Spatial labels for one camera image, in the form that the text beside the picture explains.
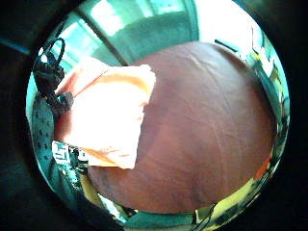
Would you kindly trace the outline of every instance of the cable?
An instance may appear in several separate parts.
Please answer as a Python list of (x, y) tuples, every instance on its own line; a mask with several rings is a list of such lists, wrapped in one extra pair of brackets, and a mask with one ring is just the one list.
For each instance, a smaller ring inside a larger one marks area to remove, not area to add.
[(218, 205), (218, 204), (215, 203), (215, 204), (211, 207), (211, 209), (210, 209), (210, 211), (209, 211), (209, 214), (210, 214), (210, 215), (207, 216), (207, 217), (205, 217), (202, 221), (200, 221), (200, 222), (199, 222), (195, 227), (193, 227), (190, 231), (195, 231), (195, 230), (197, 230), (197, 229), (202, 225), (202, 223), (204, 222), (204, 220), (207, 218), (208, 221), (202, 226), (201, 229), (203, 229), (204, 227), (206, 227), (206, 226), (210, 223), (212, 214), (213, 214), (214, 209), (215, 209), (215, 207), (216, 207), (217, 205)]

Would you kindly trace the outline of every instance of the brown table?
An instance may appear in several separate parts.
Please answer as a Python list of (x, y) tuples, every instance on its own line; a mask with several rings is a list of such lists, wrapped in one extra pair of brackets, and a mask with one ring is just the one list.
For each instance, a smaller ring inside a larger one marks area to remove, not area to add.
[(276, 122), (258, 78), (233, 53), (190, 42), (136, 62), (157, 83), (134, 169), (91, 167), (98, 191), (126, 207), (181, 213), (240, 188), (269, 156)]

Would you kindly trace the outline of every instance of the table surface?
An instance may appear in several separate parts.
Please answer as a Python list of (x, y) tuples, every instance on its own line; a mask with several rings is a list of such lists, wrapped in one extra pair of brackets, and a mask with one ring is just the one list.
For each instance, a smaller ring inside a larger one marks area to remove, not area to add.
[(269, 156), (276, 122), (255, 75), (222, 46), (189, 42), (149, 55), (157, 82), (134, 169), (90, 167), (105, 197), (152, 213), (182, 213), (235, 192)]

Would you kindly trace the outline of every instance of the wooden table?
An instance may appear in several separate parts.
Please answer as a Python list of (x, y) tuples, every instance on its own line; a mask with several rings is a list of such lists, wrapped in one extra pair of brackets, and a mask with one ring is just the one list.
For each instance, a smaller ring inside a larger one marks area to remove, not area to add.
[(233, 53), (202, 42), (162, 50), (134, 169), (91, 167), (98, 191), (126, 207), (181, 213), (240, 188), (269, 156), (276, 131), (258, 78)]

